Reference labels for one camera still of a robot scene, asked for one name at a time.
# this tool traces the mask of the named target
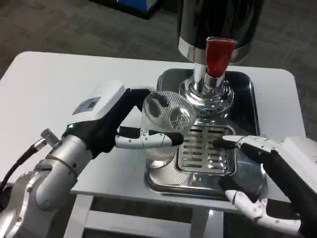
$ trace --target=black cable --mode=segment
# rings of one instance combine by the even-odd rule
[[[34,145],[31,145],[30,148],[24,152],[24,154],[15,162],[15,164],[11,167],[8,173],[5,175],[1,185],[0,185],[0,194],[3,192],[5,185],[7,184],[9,178],[14,173],[14,171],[22,165],[28,158],[34,155],[38,150],[35,148]]]

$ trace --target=white table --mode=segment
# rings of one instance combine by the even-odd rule
[[[75,107],[96,84],[116,79],[127,87],[155,87],[157,78],[170,68],[193,68],[193,64],[38,52],[19,54],[0,81],[0,180],[40,137],[42,130],[50,128],[61,135]],[[230,66],[229,70],[243,72],[251,78],[262,134],[275,139],[305,136],[291,73],[237,66]],[[139,126],[139,117],[140,112],[135,109],[123,124]],[[49,150],[46,147],[34,155],[18,168],[9,182],[14,183],[20,174],[32,170]],[[144,183],[145,162],[140,151],[114,148],[89,163],[72,192],[236,211],[229,202],[164,196],[148,189]],[[287,201],[270,178],[267,183],[267,197]]]

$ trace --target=table leg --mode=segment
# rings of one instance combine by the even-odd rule
[[[64,238],[81,238],[94,197],[77,195],[73,210],[70,214]]]
[[[190,238],[223,238],[223,212],[194,208]]]

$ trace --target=robotic hand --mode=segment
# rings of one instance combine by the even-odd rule
[[[14,184],[9,204],[0,213],[0,238],[46,237],[59,205],[83,169],[100,153],[108,153],[114,146],[143,149],[182,144],[184,138],[179,133],[119,128],[134,106],[142,110],[143,101],[150,93],[154,94],[154,103],[162,107],[169,105],[167,98],[156,97],[149,89],[126,89],[120,82],[110,82],[106,88],[97,88],[80,103],[60,141],[51,131],[43,131],[42,138],[12,168],[22,164],[47,143],[53,149],[33,171],[23,174]],[[153,116],[159,116],[157,110]]]
[[[317,233],[317,143],[300,137],[283,142],[257,136],[229,135],[213,142],[217,148],[240,148],[263,169],[292,202],[300,220],[286,220],[267,214],[269,199],[258,200],[243,189],[223,186],[230,202],[260,226],[283,233],[315,238]]]

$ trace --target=blue object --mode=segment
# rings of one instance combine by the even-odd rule
[[[148,10],[146,0],[118,0],[118,3],[131,6],[144,12]]]

